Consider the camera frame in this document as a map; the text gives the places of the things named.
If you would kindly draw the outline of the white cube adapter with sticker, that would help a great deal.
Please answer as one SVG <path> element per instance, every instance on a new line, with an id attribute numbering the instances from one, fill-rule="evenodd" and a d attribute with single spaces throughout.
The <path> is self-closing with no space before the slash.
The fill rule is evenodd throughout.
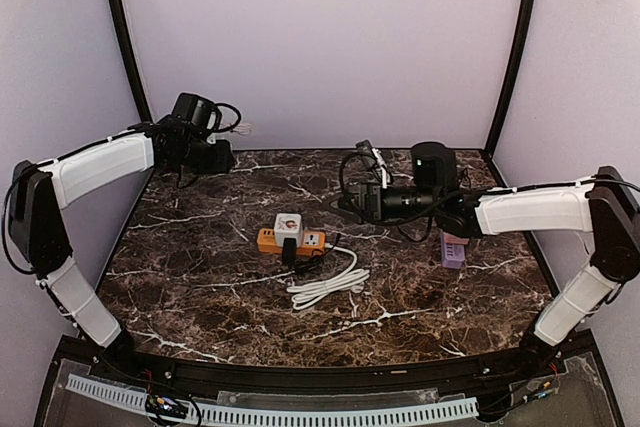
<path id="1" fill-rule="evenodd" d="M 283 247 L 287 239 L 292 239 L 299 247 L 303 240 L 302 216 L 296 213 L 279 213 L 274 223 L 276 244 Z"/>

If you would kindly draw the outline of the white USB charger with cable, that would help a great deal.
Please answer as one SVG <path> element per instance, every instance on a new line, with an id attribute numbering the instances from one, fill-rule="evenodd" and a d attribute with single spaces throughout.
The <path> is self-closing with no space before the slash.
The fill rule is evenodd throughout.
<path id="1" fill-rule="evenodd" d="M 240 135 L 240 136 L 249 136 L 252 133 L 253 126 L 248 122 L 240 122 L 238 123 L 231 132 Z"/>

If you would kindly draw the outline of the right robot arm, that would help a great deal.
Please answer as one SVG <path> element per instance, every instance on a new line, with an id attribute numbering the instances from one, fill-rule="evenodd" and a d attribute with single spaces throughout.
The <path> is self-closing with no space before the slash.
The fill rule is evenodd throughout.
<path id="1" fill-rule="evenodd" d="M 367 141 L 338 170 L 338 208 L 359 222 L 402 228 L 419 219 L 462 239 L 511 232 L 589 233 L 584 267 L 536 317 L 522 346 L 551 349 L 639 275 L 638 186 L 604 166 L 589 177 L 517 187 L 465 189 L 454 150 L 439 142 L 411 147 L 412 183 L 397 187 L 380 151 Z"/>

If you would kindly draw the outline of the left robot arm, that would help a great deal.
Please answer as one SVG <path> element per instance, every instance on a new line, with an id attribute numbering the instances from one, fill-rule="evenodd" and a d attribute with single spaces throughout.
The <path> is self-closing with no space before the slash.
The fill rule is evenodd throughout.
<path id="1" fill-rule="evenodd" d="M 205 125 L 167 116 L 57 158 L 15 166 L 3 201 L 2 244 L 15 245 L 27 263 L 21 274 L 34 277 L 62 316 L 99 348 L 129 349 L 133 339 L 78 267 L 63 210 L 108 184 L 152 169 L 227 174 L 235 164 L 232 147 L 214 135 Z"/>

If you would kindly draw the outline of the pink cube adapter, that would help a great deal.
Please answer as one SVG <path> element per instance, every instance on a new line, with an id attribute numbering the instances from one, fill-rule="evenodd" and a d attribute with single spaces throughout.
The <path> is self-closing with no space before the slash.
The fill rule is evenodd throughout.
<path id="1" fill-rule="evenodd" d="M 468 238 L 457 237 L 449 233 L 444 233 L 443 239 L 445 243 L 452 244 L 452 245 L 468 245 L 470 242 Z"/>

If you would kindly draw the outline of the purple power strip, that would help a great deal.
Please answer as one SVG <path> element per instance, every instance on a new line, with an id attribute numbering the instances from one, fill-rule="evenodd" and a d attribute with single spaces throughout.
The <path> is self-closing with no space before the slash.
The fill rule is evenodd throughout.
<path id="1" fill-rule="evenodd" d="M 466 256 L 465 247 L 467 245 L 452 245 L 444 242 L 443 234 L 441 233 L 441 262 L 445 268 L 459 269 L 463 266 Z"/>

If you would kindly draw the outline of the black front rail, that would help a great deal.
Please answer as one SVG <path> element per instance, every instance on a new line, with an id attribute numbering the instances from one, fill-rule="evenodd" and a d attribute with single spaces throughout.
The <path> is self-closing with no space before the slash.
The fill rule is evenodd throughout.
<path id="1" fill-rule="evenodd" d="M 153 380 L 199 397 L 219 391 L 294 395 L 365 394 L 435 388 L 440 394 L 490 395 L 502 392 L 520 374 L 517 351 L 507 349 L 471 357 L 373 367 L 252 367 L 182 360 L 135 353 L 134 360 Z"/>

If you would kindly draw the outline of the left black frame post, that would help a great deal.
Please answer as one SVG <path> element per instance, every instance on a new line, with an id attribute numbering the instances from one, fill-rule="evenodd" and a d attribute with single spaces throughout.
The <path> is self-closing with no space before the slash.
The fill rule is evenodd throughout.
<path id="1" fill-rule="evenodd" d="M 124 0 L 107 1 L 121 61 L 136 112 L 139 117 L 139 124 L 150 126 L 153 123 L 153 116 L 145 92 L 145 87 L 143 85 L 143 79 L 136 53 L 134 51 L 133 39 L 128 25 L 127 14 L 125 12 Z"/>

